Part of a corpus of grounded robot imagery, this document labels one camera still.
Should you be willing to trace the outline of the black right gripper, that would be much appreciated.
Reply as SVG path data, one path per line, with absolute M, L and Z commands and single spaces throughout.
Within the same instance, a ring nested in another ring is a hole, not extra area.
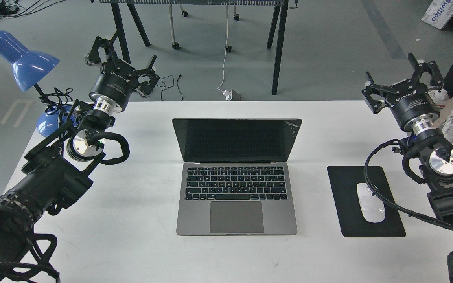
M 365 72 L 367 82 L 362 90 L 365 102 L 373 114 L 389 107 L 402 131 L 413 129 L 413 119 L 426 115 L 432 122 L 438 120 L 440 113 L 433 100 L 428 95 L 426 84 L 420 83 L 423 73 L 430 74 L 430 90 L 440 90 L 444 79 L 435 61 L 419 62 L 413 53 L 407 54 L 408 61 L 414 69 L 411 79 L 401 81 L 392 86 L 383 86 L 374 83 L 370 72 Z

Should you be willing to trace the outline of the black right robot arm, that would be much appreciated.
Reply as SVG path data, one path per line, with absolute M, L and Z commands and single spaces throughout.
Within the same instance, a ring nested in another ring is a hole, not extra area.
M 440 113 L 429 91 L 440 90 L 444 79 L 435 61 L 417 60 L 408 54 L 414 72 L 412 77 L 390 86 L 374 82 L 366 72 L 367 83 L 362 91 L 372 113 L 390 109 L 401 131 L 409 133 L 404 140 L 393 139 L 376 147 L 367 157 L 363 174 L 372 195 L 383 203 L 410 217 L 453 231 L 453 144 L 435 127 Z M 401 166 L 405 174 L 418 184 L 430 188 L 428 200 L 435 217 L 423 215 L 388 200 L 371 181 L 370 159 L 381 149 L 392 145 L 394 152 L 403 156 Z

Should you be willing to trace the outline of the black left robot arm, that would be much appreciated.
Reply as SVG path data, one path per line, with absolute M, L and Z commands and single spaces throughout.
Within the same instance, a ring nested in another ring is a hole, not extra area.
M 75 204 L 92 186 L 89 175 L 99 164 L 126 161 L 129 145 L 120 134 L 108 132 L 123 112 L 133 92 L 149 94 L 159 81 L 153 55 L 146 68 L 137 70 L 119 59 L 112 42 L 97 37 L 86 58 L 101 70 L 89 96 L 91 104 L 75 101 L 66 118 L 58 105 L 58 129 L 26 155 L 25 177 L 0 196 L 0 282 L 31 282 L 40 272 L 61 281 L 49 260 L 57 247 L 56 236 L 35 233 L 34 225 L 44 213 L 57 215 Z

